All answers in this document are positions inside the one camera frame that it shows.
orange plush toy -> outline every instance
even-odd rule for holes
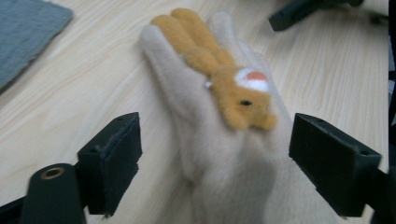
[[[178,8],[151,23],[161,29],[191,68],[209,78],[207,87],[229,125],[237,130],[250,126],[270,130],[276,126],[276,116],[268,111],[271,93],[265,74],[235,64],[231,53],[218,45],[194,11]]]

plush toy face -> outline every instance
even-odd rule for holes
[[[229,67],[220,69],[211,81],[219,109],[235,129],[256,126],[268,130],[276,125],[276,117],[268,113],[271,95],[264,74]]]

white glove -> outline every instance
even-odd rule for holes
[[[335,223],[336,214],[289,158],[292,121],[267,62],[237,39],[228,14],[216,13],[208,26],[238,65],[267,75],[269,110],[278,122],[270,131],[231,128],[205,87],[207,77],[185,63],[157,26],[145,27],[140,43],[172,111],[196,223]]]

gray mat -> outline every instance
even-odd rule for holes
[[[38,0],[0,0],[0,89],[44,50],[72,14]]]

wooden surface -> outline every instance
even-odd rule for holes
[[[384,155],[388,165],[388,1],[319,11],[289,30],[267,18],[289,1],[66,1],[75,15],[43,54],[0,95],[0,204],[26,193],[29,177],[76,153],[116,116],[139,112],[140,171],[110,220],[89,223],[190,223],[189,186],[181,177],[169,111],[137,38],[175,7],[207,19],[229,12],[235,31],[272,67],[292,116],[323,118]],[[349,218],[345,223],[367,223]]]

